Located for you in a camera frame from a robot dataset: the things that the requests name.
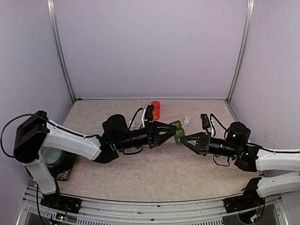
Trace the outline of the green pill organizer box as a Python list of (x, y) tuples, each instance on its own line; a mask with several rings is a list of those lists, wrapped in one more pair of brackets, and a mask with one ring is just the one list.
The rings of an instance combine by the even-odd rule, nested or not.
[(182, 127), (181, 121), (176, 120), (176, 121), (173, 121), (169, 124), (176, 127), (176, 132), (175, 132), (175, 135), (173, 137), (174, 137), (176, 145), (181, 146), (182, 143), (181, 143), (180, 139), (181, 139), (181, 137), (185, 136), (185, 131), (184, 131), (184, 128)]

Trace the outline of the small white pill bottle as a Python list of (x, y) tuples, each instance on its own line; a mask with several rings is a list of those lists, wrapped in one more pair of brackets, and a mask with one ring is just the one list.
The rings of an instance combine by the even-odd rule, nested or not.
[(131, 128), (134, 128), (135, 127), (135, 122), (133, 120), (129, 120), (128, 121), (128, 128), (131, 129)]

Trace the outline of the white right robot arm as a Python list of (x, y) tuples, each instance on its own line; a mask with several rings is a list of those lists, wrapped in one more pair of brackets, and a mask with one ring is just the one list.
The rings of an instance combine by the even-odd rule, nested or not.
[(298, 191), (300, 189), (299, 150), (272, 150), (248, 143), (250, 129), (241, 122), (233, 122), (225, 139), (214, 138), (211, 133), (199, 132), (180, 139), (181, 143), (198, 155), (208, 154), (232, 158), (245, 172), (285, 171), (275, 177), (251, 179), (240, 197), (240, 204), (250, 208), (258, 198)]

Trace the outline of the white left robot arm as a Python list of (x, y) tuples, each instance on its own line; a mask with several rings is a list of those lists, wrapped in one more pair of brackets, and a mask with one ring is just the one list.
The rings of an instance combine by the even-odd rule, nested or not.
[(102, 135), (84, 135), (69, 130), (48, 119), (45, 111), (27, 114), (28, 119), (16, 131), (13, 155), (22, 163), (39, 185), (53, 207), (62, 208), (66, 199), (42, 159), (48, 148), (70, 152), (96, 163), (106, 164), (118, 158), (126, 149), (161, 146), (176, 133), (176, 126), (153, 121), (147, 116), (141, 129), (131, 130), (121, 114), (110, 116), (102, 127)]

